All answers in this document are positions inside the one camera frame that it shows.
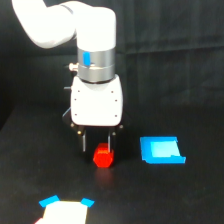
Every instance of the red cube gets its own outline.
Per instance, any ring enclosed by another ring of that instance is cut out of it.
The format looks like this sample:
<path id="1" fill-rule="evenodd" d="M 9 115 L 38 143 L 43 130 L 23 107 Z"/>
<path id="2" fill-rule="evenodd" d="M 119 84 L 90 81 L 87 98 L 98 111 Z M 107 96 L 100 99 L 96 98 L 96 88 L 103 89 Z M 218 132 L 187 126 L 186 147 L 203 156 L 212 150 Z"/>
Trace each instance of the red cube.
<path id="1" fill-rule="evenodd" d="M 100 143 L 93 157 L 94 163 L 100 168 L 108 168 L 114 161 L 114 151 L 109 152 L 108 143 Z"/>

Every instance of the black table surface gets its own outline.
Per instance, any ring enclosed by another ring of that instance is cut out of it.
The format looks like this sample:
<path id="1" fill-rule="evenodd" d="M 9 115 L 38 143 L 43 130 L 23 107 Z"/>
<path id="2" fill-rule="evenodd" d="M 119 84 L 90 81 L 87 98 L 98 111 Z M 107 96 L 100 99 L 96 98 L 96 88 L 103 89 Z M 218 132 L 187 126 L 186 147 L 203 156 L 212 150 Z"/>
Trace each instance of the black table surface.
<path id="1" fill-rule="evenodd" d="M 115 163 L 100 169 L 78 151 L 61 119 L 67 108 L 16 106 L 0 132 L 0 223 L 30 224 L 39 201 L 89 198 L 87 224 L 224 222 L 224 113 L 134 108 L 118 137 Z M 89 130 L 89 153 L 103 134 Z M 177 136 L 184 165 L 141 160 L 140 137 Z"/>

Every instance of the black background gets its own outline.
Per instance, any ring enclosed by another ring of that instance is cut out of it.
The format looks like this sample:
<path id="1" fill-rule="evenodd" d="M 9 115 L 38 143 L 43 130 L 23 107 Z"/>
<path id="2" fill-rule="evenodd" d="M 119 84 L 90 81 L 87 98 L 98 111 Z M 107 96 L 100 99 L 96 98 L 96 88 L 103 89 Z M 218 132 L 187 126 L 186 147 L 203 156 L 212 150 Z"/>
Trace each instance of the black background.
<path id="1" fill-rule="evenodd" d="M 62 3 L 46 0 L 47 6 Z M 86 0 L 117 15 L 116 73 L 131 124 L 97 169 L 61 120 L 76 41 L 35 46 L 0 7 L 0 223 L 34 223 L 38 201 L 96 201 L 87 224 L 223 223 L 224 2 Z M 90 146 L 101 141 L 91 130 Z M 177 136 L 185 165 L 141 161 L 142 136 Z"/>

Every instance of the red block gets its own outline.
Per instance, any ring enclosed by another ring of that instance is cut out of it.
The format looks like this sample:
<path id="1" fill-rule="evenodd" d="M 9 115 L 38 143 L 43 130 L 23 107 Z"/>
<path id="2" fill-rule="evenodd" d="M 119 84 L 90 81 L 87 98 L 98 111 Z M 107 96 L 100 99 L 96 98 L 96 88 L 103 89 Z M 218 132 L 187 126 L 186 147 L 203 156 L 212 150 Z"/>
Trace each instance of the red block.
<path id="1" fill-rule="evenodd" d="M 100 168 L 108 168 L 114 161 L 114 151 L 109 152 L 108 143 L 100 143 L 94 153 L 93 161 Z"/>

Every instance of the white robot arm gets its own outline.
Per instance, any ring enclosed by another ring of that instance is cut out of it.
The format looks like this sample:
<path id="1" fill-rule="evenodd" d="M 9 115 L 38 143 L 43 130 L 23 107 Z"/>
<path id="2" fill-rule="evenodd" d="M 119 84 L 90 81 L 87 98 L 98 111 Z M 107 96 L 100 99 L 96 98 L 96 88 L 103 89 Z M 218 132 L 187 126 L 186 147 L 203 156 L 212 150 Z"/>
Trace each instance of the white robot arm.
<path id="1" fill-rule="evenodd" d="M 77 35 L 85 51 L 105 51 L 116 45 L 116 17 L 112 10 L 78 1 L 46 7 L 43 0 L 12 0 L 14 11 L 30 39 L 53 48 Z"/>
<path id="2" fill-rule="evenodd" d="M 53 48 L 77 38 L 77 76 L 71 87 L 73 126 L 119 125 L 123 95 L 115 74 L 116 15 L 108 8 L 78 1 L 46 7 L 43 0 L 12 0 L 29 38 L 41 48 Z"/>

